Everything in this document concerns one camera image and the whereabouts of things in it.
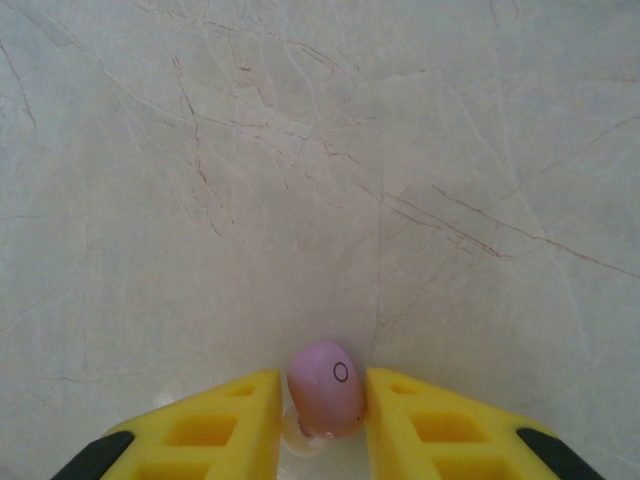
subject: pink egg-shaped object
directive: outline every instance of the pink egg-shaped object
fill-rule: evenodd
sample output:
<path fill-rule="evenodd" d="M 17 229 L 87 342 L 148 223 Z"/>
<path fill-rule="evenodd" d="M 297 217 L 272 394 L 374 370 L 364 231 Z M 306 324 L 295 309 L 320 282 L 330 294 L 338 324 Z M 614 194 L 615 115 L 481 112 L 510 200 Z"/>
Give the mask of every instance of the pink egg-shaped object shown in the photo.
<path fill-rule="evenodd" d="M 287 383 L 305 435 L 341 438 L 362 424 L 364 388 L 351 358 L 339 345 L 307 346 L 291 360 Z"/>

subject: white marble surface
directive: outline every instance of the white marble surface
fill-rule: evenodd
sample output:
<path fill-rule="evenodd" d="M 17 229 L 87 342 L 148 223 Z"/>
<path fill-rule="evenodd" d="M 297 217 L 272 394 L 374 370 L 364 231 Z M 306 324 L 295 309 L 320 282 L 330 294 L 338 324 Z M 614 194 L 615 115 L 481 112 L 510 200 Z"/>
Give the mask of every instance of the white marble surface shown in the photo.
<path fill-rule="evenodd" d="M 0 0 L 0 478 L 333 338 L 638 479 L 638 25 L 634 0 Z"/>

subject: pink object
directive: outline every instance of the pink object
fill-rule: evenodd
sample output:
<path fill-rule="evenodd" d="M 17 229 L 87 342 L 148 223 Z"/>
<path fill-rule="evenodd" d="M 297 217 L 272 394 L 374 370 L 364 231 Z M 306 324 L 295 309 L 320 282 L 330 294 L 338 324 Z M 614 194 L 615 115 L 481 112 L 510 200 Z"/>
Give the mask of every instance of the pink object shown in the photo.
<path fill-rule="evenodd" d="M 362 383 L 351 358 L 333 342 L 307 346 L 291 360 L 287 383 L 309 437 L 341 438 L 354 433 L 365 415 Z"/>

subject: marble floor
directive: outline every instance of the marble floor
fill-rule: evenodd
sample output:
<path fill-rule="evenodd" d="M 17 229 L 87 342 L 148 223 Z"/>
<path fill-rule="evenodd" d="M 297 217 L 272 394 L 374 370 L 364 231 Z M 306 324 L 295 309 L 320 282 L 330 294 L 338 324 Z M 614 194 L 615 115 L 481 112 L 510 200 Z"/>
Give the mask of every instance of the marble floor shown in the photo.
<path fill-rule="evenodd" d="M 0 0 L 0 479 L 317 339 L 637 479 L 639 24 Z M 368 475 L 360 435 L 279 478 Z"/>

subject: black circle marking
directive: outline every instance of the black circle marking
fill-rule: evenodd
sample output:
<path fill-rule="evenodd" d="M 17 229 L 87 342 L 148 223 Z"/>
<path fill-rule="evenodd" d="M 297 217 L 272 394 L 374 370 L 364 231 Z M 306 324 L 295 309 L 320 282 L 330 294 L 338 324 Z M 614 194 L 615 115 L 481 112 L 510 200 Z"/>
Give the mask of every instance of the black circle marking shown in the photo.
<path fill-rule="evenodd" d="M 344 363 L 338 362 L 333 366 L 333 376 L 340 383 L 344 383 L 349 379 L 349 369 Z"/>

